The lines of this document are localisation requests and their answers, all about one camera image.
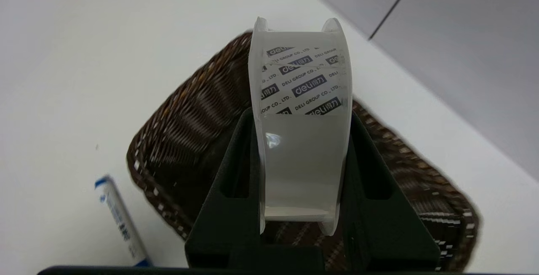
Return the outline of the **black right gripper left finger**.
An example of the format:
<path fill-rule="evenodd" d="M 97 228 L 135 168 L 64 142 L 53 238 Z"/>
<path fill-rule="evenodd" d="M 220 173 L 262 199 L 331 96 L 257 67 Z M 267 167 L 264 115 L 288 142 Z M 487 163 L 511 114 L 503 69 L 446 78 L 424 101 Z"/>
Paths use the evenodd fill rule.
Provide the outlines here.
<path fill-rule="evenodd" d="M 252 110 L 241 114 L 208 196 L 185 243 L 191 269 L 209 273 L 323 273 L 316 247 L 266 244 L 263 174 Z"/>

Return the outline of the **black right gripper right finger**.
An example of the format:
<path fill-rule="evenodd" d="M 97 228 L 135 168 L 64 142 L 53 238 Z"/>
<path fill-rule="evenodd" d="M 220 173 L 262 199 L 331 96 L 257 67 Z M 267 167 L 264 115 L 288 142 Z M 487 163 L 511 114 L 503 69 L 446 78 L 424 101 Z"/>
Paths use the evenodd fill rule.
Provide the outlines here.
<path fill-rule="evenodd" d="M 345 259 L 354 273 L 434 272 L 440 250 L 352 114 L 342 185 Z"/>

